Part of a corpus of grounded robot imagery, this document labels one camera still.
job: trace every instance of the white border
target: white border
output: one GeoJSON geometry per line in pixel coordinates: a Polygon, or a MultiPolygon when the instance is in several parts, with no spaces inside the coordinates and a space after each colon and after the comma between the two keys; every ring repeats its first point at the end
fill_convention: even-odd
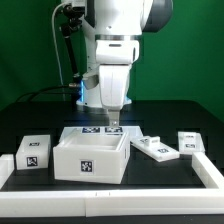
{"type": "Polygon", "coordinates": [[[207,182],[212,189],[0,192],[0,217],[224,214],[224,177],[201,152],[193,155],[192,166],[202,181],[216,185],[207,182]]]}

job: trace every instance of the open white box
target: open white box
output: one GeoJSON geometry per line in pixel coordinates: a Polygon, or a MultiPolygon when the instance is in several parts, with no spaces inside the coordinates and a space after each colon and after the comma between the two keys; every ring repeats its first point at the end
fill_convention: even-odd
{"type": "Polygon", "coordinates": [[[129,134],[74,131],[53,150],[55,179],[119,184],[130,156],[129,134]]]}
{"type": "Polygon", "coordinates": [[[224,214],[224,178],[202,152],[192,167],[206,188],[0,192],[0,217],[224,214]]]}

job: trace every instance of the small white block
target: small white block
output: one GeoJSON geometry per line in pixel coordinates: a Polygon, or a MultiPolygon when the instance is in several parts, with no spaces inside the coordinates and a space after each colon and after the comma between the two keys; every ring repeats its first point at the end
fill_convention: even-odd
{"type": "Polygon", "coordinates": [[[180,157],[180,154],[175,149],[161,143],[159,141],[159,137],[143,137],[143,138],[135,138],[132,139],[132,144],[137,149],[141,150],[148,156],[152,157],[158,162],[167,161],[171,159],[177,159],[180,157]]]}
{"type": "Polygon", "coordinates": [[[200,133],[178,132],[180,154],[192,155],[193,152],[205,152],[200,133]]]}
{"type": "Polygon", "coordinates": [[[0,190],[14,170],[13,155],[2,155],[0,157],[0,190]]]}
{"type": "Polygon", "coordinates": [[[48,168],[50,135],[24,136],[16,154],[17,169],[48,168]]]}

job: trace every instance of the cable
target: cable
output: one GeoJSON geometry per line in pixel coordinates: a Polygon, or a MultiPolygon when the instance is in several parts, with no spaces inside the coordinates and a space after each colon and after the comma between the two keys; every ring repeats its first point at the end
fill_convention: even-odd
{"type": "Polygon", "coordinates": [[[55,47],[55,53],[56,53],[56,57],[57,57],[57,63],[58,63],[58,70],[59,70],[59,77],[60,77],[60,82],[61,85],[64,85],[64,81],[63,81],[63,76],[62,76],[62,70],[61,70],[61,62],[60,62],[60,57],[59,57],[59,53],[58,53],[58,45],[57,45],[57,39],[56,39],[56,33],[55,33],[55,24],[54,24],[54,19],[55,19],[55,15],[58,11],[58,9],[64,5],[69,4],[70,2],[64,2],[61,3],[60,5],[58,5],[55,9],[54,12],[52,14],[52,18],[51,18],[51,25],[52,25],[52,33],[53,33],[53,39],[54,39],[54,47],[55,47]]]}
{"type": "Polygon", "coordinates": [[[37,95],[43,93],[43,92],[46,92],[46,91],[49,91],[49,90],[52,90],[52,89],[64,89],[64,88],[69,88],[69,85],[61,85],[61,86],[52,86],[52,87],[48,87],[48,88],[44,88],[44,89],[41,89],[35,93],[33,93],[28,99],[27,99],[27,102],[31,102],[37,95]]]}
{"type": "Polygon", "coordinates": [[[19,102],[20,99],[22,99],[24,96],[28,96],[28,95],[31,95],[31,94],[34,94],[35,92],[30,92],[30,93],[25,93],[21,96],[19,96],[16,100],[15,100],[15,103],[19,102]]]}

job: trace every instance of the black cable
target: black cable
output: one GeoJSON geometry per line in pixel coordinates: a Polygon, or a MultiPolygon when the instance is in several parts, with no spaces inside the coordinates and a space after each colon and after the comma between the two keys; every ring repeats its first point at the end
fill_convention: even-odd
{"type": "Polygon", "coordinates": [[[30,93],[25,93],[23,95],[21,95],[20,97],[18,97],[16,100],[15,100],[15,103],[19,102],[24,96],[28,96],[28,95],[31,95],[31,94],[34,94],[35,92],[30,92],[30,93]]]}
{"type": "Polygon", "coordinates": [[[68,85],[61,85],[61,86],[52,86],[52,87],[48,87],[48,88],[44,88],[44,89],[41,89],[35,93],[33,93],[28,99],[27,99],[27,102],[31,102],[37,95],[43,93],[43,92],[46,92],[46,91],[49,91],[49,90],[53,90],[53,89],[64,89],[64,88],[69,88],[68,85]]]}

